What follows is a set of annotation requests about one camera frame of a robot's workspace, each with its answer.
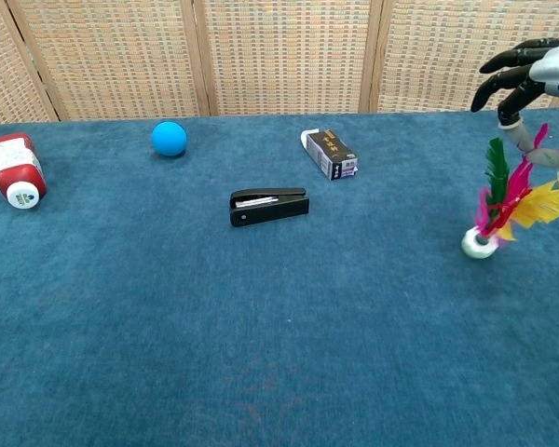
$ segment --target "blue carpet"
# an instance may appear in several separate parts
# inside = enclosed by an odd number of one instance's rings
[[[460,249],[494,113],[178,121],[174,159],[153,120],[0,126],[49,188],[0,196],[0,446],[559,446],[559,221]],[[559,110],[525,121],[559,148]],[[275,186],[310,213],[230,225],[233,191]]]

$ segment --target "bottle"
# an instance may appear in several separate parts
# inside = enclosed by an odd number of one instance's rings
[[[33,208],[48,192],[34,144],[25,133],[0,137],[0,192],[20,210]]]

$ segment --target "wicker screen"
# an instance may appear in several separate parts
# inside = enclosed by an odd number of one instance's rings
[[[559,1],[393,0],[379,112],[469,110],[479,68],[531,38],[559,37]],[[501,90],[485,109],[509,95]],[[546,107],[540,97],[529,107]]]
[[[198,115],[181,2],[9,1],[63,118]]]
[[[221,115],[356,112],[371,0],[203,0]]]
[[[0,11],[0,124],[49,121],[53,113],[50,116],[47,98],[38,90],[39,79],[32,79],[31,62],[25,64],[21,56],[14,21],[5,18],[9,16]]]

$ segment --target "black stapler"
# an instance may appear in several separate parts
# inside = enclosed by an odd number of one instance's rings
[[[308,214],[305,188],[244,189],[230,196],[230,222],[246,226]]]

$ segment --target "black box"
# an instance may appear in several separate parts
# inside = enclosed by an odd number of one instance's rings
[[[330,129],[307,134],[305,149],[329,180],[350,177],[358,170],[358,157]]]

